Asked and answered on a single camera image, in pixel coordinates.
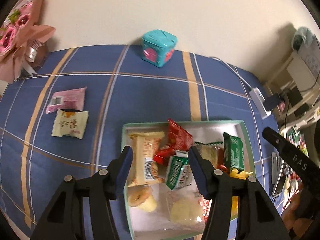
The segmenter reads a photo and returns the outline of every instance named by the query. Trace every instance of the cookie package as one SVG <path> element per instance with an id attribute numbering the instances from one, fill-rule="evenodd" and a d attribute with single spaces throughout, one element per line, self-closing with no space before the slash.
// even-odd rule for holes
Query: cookie package
<path id="1" fill-rule="evenodd" d="M 164 132 L 136 132 L 129 136 L 132 140 L 133 160 L 128 187 L 164 182 L 164 179 L 158 176 L 157 163 L 153 161 Z"/>
<path id="2" fill-rule="evenodd" d="M 45 111 L 46 114 L 55 112 L 58 109 L 72 109 L 83 111 L 84 94 L 87 88 L 78 88 L 55 92 L 52 95 L 49 105 Z"/>
<path id="3" fill-rule="evenodd" d="M 54 120 L 52 136 L 62 137 L 67 135 L 82 139 L 87 125 L 88 115 L 88 111 L 76 113 L 59 109 L 56 119 Z"/>

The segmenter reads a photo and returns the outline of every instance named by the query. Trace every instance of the white charger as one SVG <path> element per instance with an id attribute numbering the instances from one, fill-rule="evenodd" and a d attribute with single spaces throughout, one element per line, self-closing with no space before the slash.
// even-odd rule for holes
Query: white charger
<path id="1" fill-rule="evenodd" d="M 252 88 L 252 90 L 249 92 L 249 95 L 251 96 L 254 104 L 256 105 L 257 109 L 259 110 L 262 119 L 267 118 L 271 115 L 271 111 L 266 111 L 263 103 L 265 101 L 263 95 L 261 94 L 259 88 Z"/>

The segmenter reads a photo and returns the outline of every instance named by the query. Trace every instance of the blue tablecloth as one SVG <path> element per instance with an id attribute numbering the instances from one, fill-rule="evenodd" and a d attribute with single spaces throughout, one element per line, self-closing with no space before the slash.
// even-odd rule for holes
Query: blue tablecloth
<path id="1" fill-rule="evenodd" d="M 0 208 L 27 236 L 64 176 L 91 176 L 118 157 L 125 123 L 243 120 L 257 178 L 270 194 L 274 148 L 262 130 L 278 130 L 277 123 L 273 115 L 261 119 L 239 78 L 221 62 L 192 53 L 175 51 L 163 68 L 140 54 L 141 47 L 125 45 L 56 51 L 38 75 L 7 87 L 0 102 Z M 253 74 L 235 69 L 264 93 Z M 81 87 L 87 87 L 89 111 L 84 138 L 52 137 L 56 113 L 45 114 L 52 94 Z M 280 211 L 280 200 L 276 206 Z M 112 202 L 112 210 L 120 239 L 131 239 L 124 200 Z M 234 220 L 230 239 L 235 232 Z"/>

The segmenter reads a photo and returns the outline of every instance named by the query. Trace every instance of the snack box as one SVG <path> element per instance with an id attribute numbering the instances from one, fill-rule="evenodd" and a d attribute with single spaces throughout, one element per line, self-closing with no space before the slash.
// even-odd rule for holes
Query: snack box
<path id="1" fill-rule="evenodd" d="M 224 138 L 224 165 L 231 171 L 236 168 L 238 171 L 244 170 L 244 152 L 243 143 L 237 136 L 231 136 L 226 132 L 223 133 Z"/>
<path id="2" fill-rule="evenodd" d="M 244 121 L 241 120 L 227 120 L 227 121 L 201 121 L 201 122 L 177 122 L 183 129 L 187 130 L 194 141 L 209 143 L 213 141 L 224 141 L 223 133 L 226 132 L 232 136 L 241 138 L 244 147 L 244 168 L 246 171 L 252 171 L 255 176 L 255 166 L 253 160 L 253 153 L 249 135 Z M 129 123 L 125 124 L 122 129 L 122 149 L 126 145 L 131 145 L 129 135 L 134 132 L 165 132 L 165 137 L 168 138 L 168 122 L 155 123 Z M 166 167 L 159 165 L 159 175 L 165 178 Z M 129 225 L 132 240 L 160 240 L 172 239 L 183 240 L 202 232 L 194 232 L 192 230 L 182 230 L 179 226 L 169 221 L 169 211 L 166 202 L 166 194 L 170 191 L 165 183 L 152 185 L 152 195 L 157 201 L 157 208 L 153 212 L 144 212 L 138 208 L 130 207 L 127 199 L 127 191 L 130 188 L 124 188 L 124 198 L 126 206 L 126 215 Z"/>
<path id="3" fill-rule="evenodd" d="M 142 59 L 157 67 L 171 59 L 177 37 L 162 30 L 153 30 L 142 36 Z"/>

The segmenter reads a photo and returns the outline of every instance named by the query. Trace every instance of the white wall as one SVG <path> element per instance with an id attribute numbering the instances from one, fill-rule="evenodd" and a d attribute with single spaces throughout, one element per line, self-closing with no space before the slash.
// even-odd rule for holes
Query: white wall
<path id="1" fill-rule="evenodd" d="M 320 31 L 300 0 L 45 0 L 42 24 L 57 28 L 50 50 L 137 42 L 152 29 L 177 49 L 221 59 L 261 80 L 290 53 L 294 27 Z"/>

